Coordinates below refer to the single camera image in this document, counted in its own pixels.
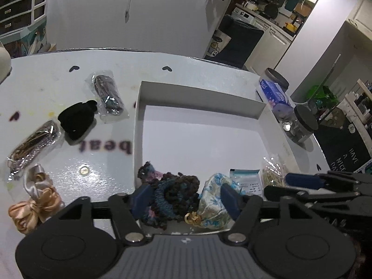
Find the white drawer unit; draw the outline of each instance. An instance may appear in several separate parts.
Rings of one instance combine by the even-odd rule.
[[[0,40],[45,18],[47,0],[0,0]]]
[[[280,32],[268,27],[245,62],[245,66],[249,71],[261,75],[266,68],[275,68],[290,44],[291,41]]]

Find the blue packaging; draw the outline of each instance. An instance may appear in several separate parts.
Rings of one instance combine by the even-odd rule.
[[[276,104],[291,106],[287,96],[277,83],[267,80],[261,80],[260,86],[263,93],[267,97],[267,100],[269,101],[271,107],[274,107]]]
[[[263,198],[260,170],[230,169],[230,178],[233,184],[237,184],[240,193]]]

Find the blue floral fabric pouch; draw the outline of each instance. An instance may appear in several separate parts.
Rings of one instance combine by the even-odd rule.
[[[216,173],[204,184],[200,194],[198,211],[189,213],[185,221],[201,228],[222,229],[231,220],[224,205],[221,202],[221,186],[227,183],[240,194],[245,194],[241,187],[231,178]]]

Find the metal screw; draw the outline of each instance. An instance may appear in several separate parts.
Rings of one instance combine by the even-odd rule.
[[[89,170],[88,166],[82,166],[82,167],[79,169],[79,173],[80,173],[80,175],[82,175],[82,176],[86,176],[86,175],[88,175],[89,172],[90,172],[90,170]]]
[[[247,238],[245,237],[244,234],[241,234],[241,233],[231,233],[227,237],[227,239],[234,243],[240,243],[240,242],[245,241]]]
[[[125,239],[129,242],[140,242],[144,236],[138,232],[131,232],[125,235]]]

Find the plastic bag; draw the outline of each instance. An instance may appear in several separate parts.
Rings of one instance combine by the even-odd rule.
[[[236,170],[230,169],[230,178],[238,184],[245,194],[258,195],[263,197],[260,170]]]
[[[14,200],[23,193],[23,175],[27,169],[63,143],[63,132],[56,120],[49,120],[20,143],[1,167],[1,175]]]
[[[231,217],[221,201],[221,186],[224,183],[229,184],[238,193],[245,194],[231,178],[216,173],[205,182],[199,196],[198,211],[188,213],[185,216],[186,223],[209,229],[221,229],[228,224]]]
[[[286,170],[278,155],[263,158],[262,183],[264,188],[266,186],[287,187],[285,176]]]
[[[111,70],[97,71],[86,80],[97,100],[97,109],[104,123],[129,118]]]

